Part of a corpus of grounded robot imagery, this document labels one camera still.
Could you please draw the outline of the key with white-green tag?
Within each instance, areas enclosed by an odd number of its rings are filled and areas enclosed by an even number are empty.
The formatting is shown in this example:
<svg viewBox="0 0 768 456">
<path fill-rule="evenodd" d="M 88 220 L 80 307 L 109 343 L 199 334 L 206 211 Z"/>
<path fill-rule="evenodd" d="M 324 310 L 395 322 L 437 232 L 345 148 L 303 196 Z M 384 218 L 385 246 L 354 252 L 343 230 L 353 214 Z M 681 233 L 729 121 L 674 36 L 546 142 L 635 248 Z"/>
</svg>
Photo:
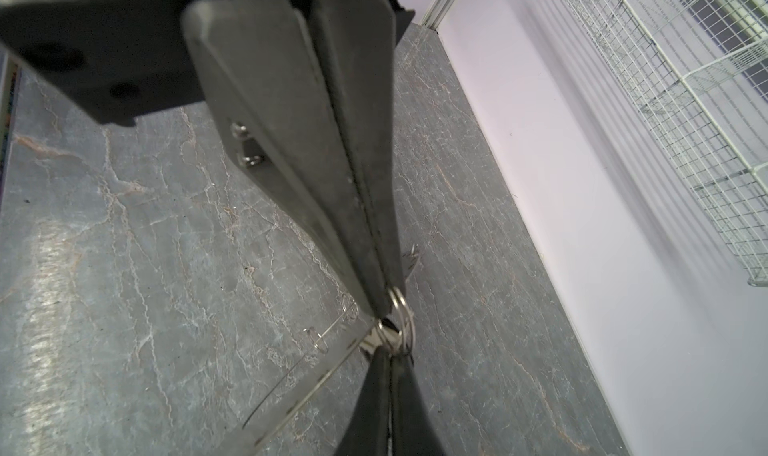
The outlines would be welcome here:
<svg viewBox="0 0 768 456">
<path fill-rule="evenodd" d="M 360 353 L 368 363 L 380 347 L 397 352 L 410 350 L 415 343 L 414 313 L 405 302 L 405 293 L 398 290 L 392 296 L 392 314 L 376 322 L 360 344 Z"/>
</svg>

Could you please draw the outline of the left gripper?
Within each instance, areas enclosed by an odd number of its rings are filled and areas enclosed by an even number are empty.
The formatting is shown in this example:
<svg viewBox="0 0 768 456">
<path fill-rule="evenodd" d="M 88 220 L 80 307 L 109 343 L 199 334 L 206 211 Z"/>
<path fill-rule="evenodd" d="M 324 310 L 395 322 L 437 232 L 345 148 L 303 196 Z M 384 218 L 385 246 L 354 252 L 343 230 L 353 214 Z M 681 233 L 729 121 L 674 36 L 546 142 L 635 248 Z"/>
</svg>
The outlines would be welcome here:
<svg viewBox="0 0 768 456">
<path fill-rule="evenodd" d="M 1 0 L 1 41 L 100 124 L 389 126 L 397 0 Z"/>
</svg>

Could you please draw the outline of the large toothed metal keyring disc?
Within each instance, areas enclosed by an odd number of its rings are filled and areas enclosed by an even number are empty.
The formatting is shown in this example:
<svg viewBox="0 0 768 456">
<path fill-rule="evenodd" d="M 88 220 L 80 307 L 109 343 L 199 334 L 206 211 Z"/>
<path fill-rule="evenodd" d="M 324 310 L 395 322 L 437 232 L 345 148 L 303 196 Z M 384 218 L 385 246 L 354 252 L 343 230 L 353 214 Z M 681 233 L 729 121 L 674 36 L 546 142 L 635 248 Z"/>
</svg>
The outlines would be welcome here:
<svg viewBox="0 0 768 456">
<path fill-rule="evenodd" d="M 348 300 L 332 322 L 305 328 L 307 345 L 301 355 L 213 453 L 258 454 L 356 351 L 373 325 L 374 320 Z"/>
</svg>

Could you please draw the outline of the aluminium rail with coloured beads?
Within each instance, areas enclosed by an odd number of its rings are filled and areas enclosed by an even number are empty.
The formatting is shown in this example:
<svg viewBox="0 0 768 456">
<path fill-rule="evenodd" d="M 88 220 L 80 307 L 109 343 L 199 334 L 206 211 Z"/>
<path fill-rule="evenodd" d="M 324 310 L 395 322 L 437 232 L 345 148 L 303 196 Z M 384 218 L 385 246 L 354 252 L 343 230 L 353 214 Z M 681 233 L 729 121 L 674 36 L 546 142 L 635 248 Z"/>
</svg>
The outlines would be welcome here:
<svg viewBox="0 0 768 456">
<path fill-rule="evenodd" d="M 4 188 L 20 67 L 6 55 L 1 69 L 1 188 Z"/>
</svg>

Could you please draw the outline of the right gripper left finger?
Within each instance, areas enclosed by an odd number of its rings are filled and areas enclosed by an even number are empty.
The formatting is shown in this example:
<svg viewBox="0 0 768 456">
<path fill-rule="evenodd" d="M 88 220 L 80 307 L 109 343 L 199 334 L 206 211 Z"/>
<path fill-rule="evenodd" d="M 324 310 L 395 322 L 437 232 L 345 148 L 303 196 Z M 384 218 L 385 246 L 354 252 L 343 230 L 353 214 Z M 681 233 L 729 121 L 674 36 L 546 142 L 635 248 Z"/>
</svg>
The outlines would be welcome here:
<svg viewBox="0 0 768 456">
<path fill-rule="evenodd" d="M 391 408 L 391 352 L 378 347 L 335 455 L 388 454 Z"/>
</svg>

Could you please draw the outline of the aluminium frame profiles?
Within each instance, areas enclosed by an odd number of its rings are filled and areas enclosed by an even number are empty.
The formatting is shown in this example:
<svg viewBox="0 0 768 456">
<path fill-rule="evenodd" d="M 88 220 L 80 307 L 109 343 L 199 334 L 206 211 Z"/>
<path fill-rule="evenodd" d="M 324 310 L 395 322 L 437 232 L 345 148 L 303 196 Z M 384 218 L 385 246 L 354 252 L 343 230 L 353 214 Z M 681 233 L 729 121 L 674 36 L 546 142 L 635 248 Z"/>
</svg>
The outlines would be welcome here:
<svg viewBox="0 0 768 456">
<path fill-rule="evenodd" d="M 456 0 L 433 0 L 422 18 L 424 27 L 437 31 Z"/>
</svg>

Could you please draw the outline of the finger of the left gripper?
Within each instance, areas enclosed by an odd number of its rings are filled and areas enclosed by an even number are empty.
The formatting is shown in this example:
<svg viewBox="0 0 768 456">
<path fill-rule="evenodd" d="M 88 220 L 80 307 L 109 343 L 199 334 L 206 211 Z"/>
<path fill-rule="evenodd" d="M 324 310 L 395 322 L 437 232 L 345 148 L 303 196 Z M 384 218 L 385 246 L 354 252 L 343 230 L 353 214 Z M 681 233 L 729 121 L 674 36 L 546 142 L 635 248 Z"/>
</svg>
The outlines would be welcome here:
<svg viewBox="0 0 768 456">
<path fill-rule="evenodd" d="M 182 32 L 226 154 L 313 240 L 365 313 L 392 305 L 306 19 L 290 0 L 196 0 Z"/>
<path fill-rule="evenodd" d="M 353 261 L 366 295 L 383 300 L 404 285 L 392 189 L 394 11 L 388 0 L 313 0 L 309 25 L 362 212 Z"/>
</svg>

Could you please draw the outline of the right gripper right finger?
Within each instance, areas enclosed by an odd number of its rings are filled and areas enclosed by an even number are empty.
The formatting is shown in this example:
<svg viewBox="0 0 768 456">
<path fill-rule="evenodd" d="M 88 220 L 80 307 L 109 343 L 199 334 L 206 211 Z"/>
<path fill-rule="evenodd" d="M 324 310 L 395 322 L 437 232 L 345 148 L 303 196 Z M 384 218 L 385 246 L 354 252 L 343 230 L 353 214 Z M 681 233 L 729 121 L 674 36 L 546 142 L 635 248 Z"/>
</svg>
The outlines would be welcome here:
<svg viewBox="0 0 768 456">
<path fill-rule="evenodd" d="M 392 454 L 446 455 L 428 416 L 409 356 L 391 359 Z"/>
</svg>

